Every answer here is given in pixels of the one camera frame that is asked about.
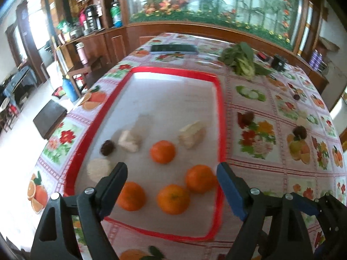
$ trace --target white tray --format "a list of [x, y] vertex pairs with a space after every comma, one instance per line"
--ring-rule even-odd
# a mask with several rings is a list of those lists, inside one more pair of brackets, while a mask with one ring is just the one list
[[[96, 185], [88, 178], [86, 166], [89, 161], [103, 157], [100, 147], [104, 141], [112, 139], [117, 143], [123, 130], [132, 130], [142, 137], [140, 151], [128, 153], [118, 146], [108, 159], [113, 166], [120, 161], [126, 163], [127, 181], [137, 182], [143, 187], [147, 202], [134, 212], [115, 205], [109, 218], [151, 235], [183, 238], [209, 235], [217, 218], [216, 190], [204, 195], [191, 194], [189, 208], [175, 216], [161, 211], [156, 197], [169, 184], [185, 187], [185, 174], [196, 164], [208, 165], [216, 172], [220, 162], [217, 103], [213, 82], [160, 73], [133, 73], [89, 146], [75, 182], [76, 194]], [[187, 150], [178, 143], [179, 130], [196, 120], [206, 126], [206, 137], [196, 148]], [[176, 157], [167, 165], [155, 163], [150, 158], [151, 146], [160, 140], [171, 141], [176, 146]]]

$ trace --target floor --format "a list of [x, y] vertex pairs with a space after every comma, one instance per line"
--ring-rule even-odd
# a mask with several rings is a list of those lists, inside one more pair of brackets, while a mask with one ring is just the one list
[[[25, 232], [32, 232], [33, 235], [35, 228], [30, 227], [21, 207], [27, 202], [26, 192], [32, 169], [46, 145], [46, 140], [40, 136], [33, 119], [52, 99], [53, 91], [50, 81], [34, 90], [14, 121], [13, 129], [0, 134], [0, 232], [23, 249], [30, 248], [33, 242], [32, 237], [27, 237]], [[66, 96], [59, 103], [68, 111], [74, 106]], [[16, 227], [20, 229], [8, 225], [13, 223], [17, 223]]]

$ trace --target tablecloth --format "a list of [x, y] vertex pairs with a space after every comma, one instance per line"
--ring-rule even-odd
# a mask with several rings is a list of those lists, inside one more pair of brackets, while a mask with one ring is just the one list
[[[199, 54], [150, 55], [153, 44], [194, 44]], [[76, 106], [49, 139], [32, 176], [28, 177], [36, 184], [34, 199], [44, 208], [53, 192], [64, 193], [67, 169], [76, 147], [105, 100], [133, 67], [154, 66], [185, 68], [218, 76], [225, 100], [227, 162], [250, 187], [277, 197], [294, 191], [314, 199], [330, 192], [346, 204], [346, 167], [341, 143], [327, 107], [308, 76], [301, 68], [287, 65], [283, 72], [247, 81], [217, 60], [230, 45], [197, 36], [162, 33], [123, 59], [94, 85], [99, 88], [95, 97], [99, 100], [93, 101], [99, 103]], [[294, 93], [300, 95], [299, 101], [293, 99]], [[245, 126], [241, 116], [247, 111], [253, 111], [255, 117], [251, 125]], [[297, 122], [308, 131], [300, 151], [291, 146]], [[37, 227], [43, 210], [36, 206], [36, 214], [30, 201], [27, 206]], [[304, 220], [315, 248], [324, 236], [315, 217], [304, 215]], [[223, 259], [242, 225], [227, 202], [219, 232], [208, 242], [171, 242], [141, 235], [118, 224], [102, 223], [118, 255], [128, 249], [147, 251], [148, 246], [154, 245], [172, 260]], [[269, 225], [270, 221], [266, 220], [264, 229], [268, 230]], [[74, 217], [74, 226], [80, 250], [88, 259], [90, 255], [77, 217]]]

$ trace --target tray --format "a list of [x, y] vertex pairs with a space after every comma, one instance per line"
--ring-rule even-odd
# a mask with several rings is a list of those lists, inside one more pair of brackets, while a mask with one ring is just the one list
[[[179, 129], [196, 120], [207, 126], [206, 137], [196, 148], [186, 150], [178, 144]], [[117, 142], [123, 130], [132, 129], [143, 138], [140, 151], [127, 153], [118, 147], [108, 159], [113, 165], [119, 161], [127, 164], [128, 181], [143, 187], [147, 202], [134, 212], [115, 205], [106, 219], [146, 235], [175, 241], [212, 239], [221, 224], [220, 187], [204, 195], [192, 194], [189, 208], [174, 216], [161, 211], [156, 196], [166, 185], [185, 186], [185, 173], [196, 164], [216, 171], [218, 163], [225, 161], [225, 124], [223, 95], [216, 75], [172, 68], [133, 68], [82, 139], [67, 171], [65, 195], [95, 186], [86, 173], [88, 162], [102, 157], [99, 150], [105, 140]], [[151, 146], [160, 140], [176, 145], [176, 157], [168, 165], [156, 164], [149, 155]]]

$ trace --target white wall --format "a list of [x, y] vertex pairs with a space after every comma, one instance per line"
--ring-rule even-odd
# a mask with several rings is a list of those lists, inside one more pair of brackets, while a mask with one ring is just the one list
[[16, 8], [23, 1], [24, 0], [16, 0], [0, 24], [0, 83], [2, 83], [8, 75], [17, 71], [5, 31], [16, 21]]
[[[347, 32], [336, 13], [326, 3], [328, 8], [327, 22], [322, 21], [320, 36], [328, 39], [340, 47], [337, 53], [328, 52], [327, 57], [333, 62], [334, 66], [329, 66], [329, 74], [326, 76], [329, 84], [322, 93], [324, 102], [335, 102], [341, 90], [347, 85]], [[336, 131], [340, 134], [347, 127], [347, 105], [344, 101], [339, 101], [331, 111], [333, 123]]]

